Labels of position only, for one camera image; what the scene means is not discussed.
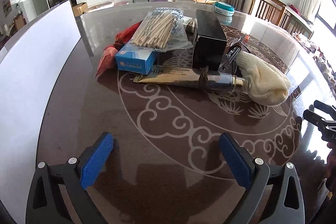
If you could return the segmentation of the person's hand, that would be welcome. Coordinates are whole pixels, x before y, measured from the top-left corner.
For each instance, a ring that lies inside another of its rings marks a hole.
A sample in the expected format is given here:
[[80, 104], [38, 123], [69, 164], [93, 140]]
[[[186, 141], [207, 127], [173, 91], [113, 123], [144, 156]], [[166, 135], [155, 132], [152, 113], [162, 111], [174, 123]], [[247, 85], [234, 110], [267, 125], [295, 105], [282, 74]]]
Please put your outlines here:
[[329, 178], [331, 175], [332, 169], [335, 167], [336, 162], [336, 146], [335, 143], [327, 143], [327, 147], [331, 149], [326, 164], [326, 177]]

